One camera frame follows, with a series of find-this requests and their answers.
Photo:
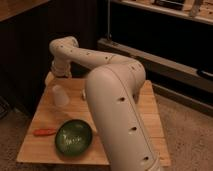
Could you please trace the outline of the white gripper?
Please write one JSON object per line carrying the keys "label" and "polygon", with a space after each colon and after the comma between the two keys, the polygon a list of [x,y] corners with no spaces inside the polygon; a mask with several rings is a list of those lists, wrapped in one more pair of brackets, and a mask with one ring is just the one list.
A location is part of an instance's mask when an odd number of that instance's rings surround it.
{"label": "white gripper", "polygon": [[62,63],[53,61],[51,65],[51,72],[48,72],[45,78],[45,86],[47,86],[55,77],[71,77],[71,66],[69,63]]}

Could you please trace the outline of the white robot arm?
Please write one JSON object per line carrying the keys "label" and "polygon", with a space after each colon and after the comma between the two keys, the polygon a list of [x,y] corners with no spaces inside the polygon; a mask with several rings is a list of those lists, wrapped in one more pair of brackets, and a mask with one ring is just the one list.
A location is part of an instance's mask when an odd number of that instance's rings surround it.
{"label": "white robot arm", "polygon": [[86,101],[111,171],[164,171],[137,108],[146,80],[143,65],[123,55],[81,48],[72,36],[51,41],[49,50],[56,77],[69,77],[72,62],[90,70]]}

